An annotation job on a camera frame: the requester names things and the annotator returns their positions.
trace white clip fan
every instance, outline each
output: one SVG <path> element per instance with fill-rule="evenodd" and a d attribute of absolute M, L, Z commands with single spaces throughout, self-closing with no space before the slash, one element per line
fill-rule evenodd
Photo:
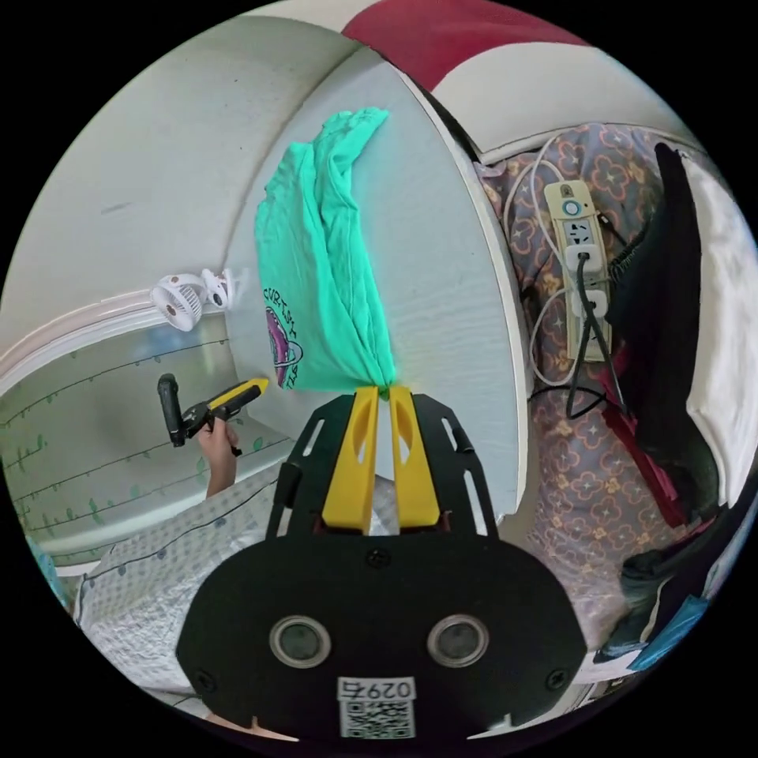
<path fill-rule="evenodd" d="M 208 292 L 208 300 L 220 310 L 229 310 L 235 298 L 235 283 L 229 269 L 225 268 L 217 276 L 208 268 L 204 268 L 202 277 Z"/>
<path fill-rule="evenodd" d="M 152 304 L 183 332 L 192 331 L 200 320 L 207 297 L 203 279 L 193 274 L 165 276 L 150 292 Z"/>

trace black handle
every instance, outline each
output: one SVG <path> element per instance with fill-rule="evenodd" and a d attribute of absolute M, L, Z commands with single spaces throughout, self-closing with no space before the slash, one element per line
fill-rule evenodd
<path fill-rule="evenodd" d="M 174 374 L 165 373 L 158 380 L 158 397 L 163 410 L 168 436 L 175 448 L 180 448 L 186 442 L 186 431 L 182 421 L 182 409 L 179 406 L 179 385 Z"/>

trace qr code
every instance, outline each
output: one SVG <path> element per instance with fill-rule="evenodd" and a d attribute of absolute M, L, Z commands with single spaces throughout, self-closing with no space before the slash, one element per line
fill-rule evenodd
<path fill-rule="evenodd" d="M 340 703 L 342 736 L 360 740 L 403 740 L 415 737 L 413 700 Z"/>

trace power strip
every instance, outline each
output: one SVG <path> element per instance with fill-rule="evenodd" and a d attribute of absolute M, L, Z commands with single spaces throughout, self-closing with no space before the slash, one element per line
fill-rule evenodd
<path fill-rule="evenodd" d="M 563 282 L 566 288 L 566 333 L 568 357 L 576 360 L 584 329 L 584 311 L 576 286 L 579 256 L 587 253 L 590 259 L 584 267 L 584 286 L 591 302 L 596 304 L 595 317 L 610 348 L 611 328 L 603 318 L 608 311 L 610 291 L 608 264 L 598 214 L 587 184 L 581 181 L 555 182 L 545 187 L 545 200 L 553 221 L 557 248 L 563 253 Z M 597 336 L 590 334 L 585 361 L 601 362 L 602 351 Z"/>

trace patterned bedsheet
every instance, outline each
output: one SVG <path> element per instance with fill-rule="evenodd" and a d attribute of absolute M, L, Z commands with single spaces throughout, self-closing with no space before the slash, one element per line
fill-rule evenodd
<path fill-rule="evenodd" d="M 631 240 L 662 195 L 653 152 L 660 141 L 645 129 L 586 125 L 561 134 L 544 160 L 564 179 L 583 179 L 597 210 L 610 219 L 624 240 Z M 686 151 L 718 175 L 705 156 L 690 148 Z M 560 264 L 535 217 L 531 172 L 524 173 L 537 153 L 524 153 L 491 167 L 476 166 L 509 239 L 520 289 L 523 294 L 531 291 L 524 299 L 530 329 L 546 300 L 563 287 Z M 535 179 L 536 197 L 550 233 L 552 224 L 542 188 L 556 181 L 553 168 L 541 164 Z M 508 217 L 503 219 L 506 205 Z M 610 232 L 603 235 L 606 254 L 612 260 L 623 245 Z M 565 315 L 565 299 L 555 298 L 538 331 L 538 366 L 551 381 L 560 380 L 572 365 L 566 351 Z M 585 366 L 580 371 L 580 385 L 602 391 L 600 367 Z M 580 409 L 593 399 L 578 392 L 574 407 Z M 547 392 L 531 402 L 541 476 L 535 524 L 527 544 L 563 583 L 587 644 L 594 650 L 626 612 L 618 581 L 624 560 L 667 546 L 686 536 L 696 524 L 676 529 L 666 524 L 633 458 L 605 423 L 602 405 L 569 421 L 565 402 L 565 390 Z"/>

